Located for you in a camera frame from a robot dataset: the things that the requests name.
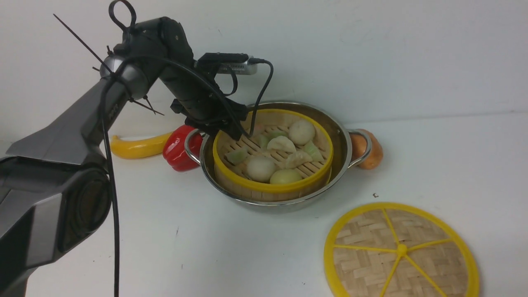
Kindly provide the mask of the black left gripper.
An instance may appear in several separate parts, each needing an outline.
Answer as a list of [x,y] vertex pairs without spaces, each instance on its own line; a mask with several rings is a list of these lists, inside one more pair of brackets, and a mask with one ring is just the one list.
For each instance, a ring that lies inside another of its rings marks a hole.
[[195,68],[182,25],[162,17],[159,30],[168,60],[160,80],[175,96],[173,111],[186,116],[185,124],[207,134],[215,136],[223,131],[235,141],[250,137],[250,130],[241,122],[247,118],[247,107],[226,98],[208,73]]

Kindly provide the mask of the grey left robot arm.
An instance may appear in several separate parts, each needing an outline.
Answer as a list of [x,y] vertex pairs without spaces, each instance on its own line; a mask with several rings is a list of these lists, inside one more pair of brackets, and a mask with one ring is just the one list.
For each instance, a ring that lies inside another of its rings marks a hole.
[[1,295],[23,297],[29,276],[91,236],[111,210],[107,130],[130,99],[160,79],[171,108],[209,134],[239,138],[245,105],[196,68],[183,27],[168,17],[123,26],[101,79],[45,128],[13,143],[1,160]]

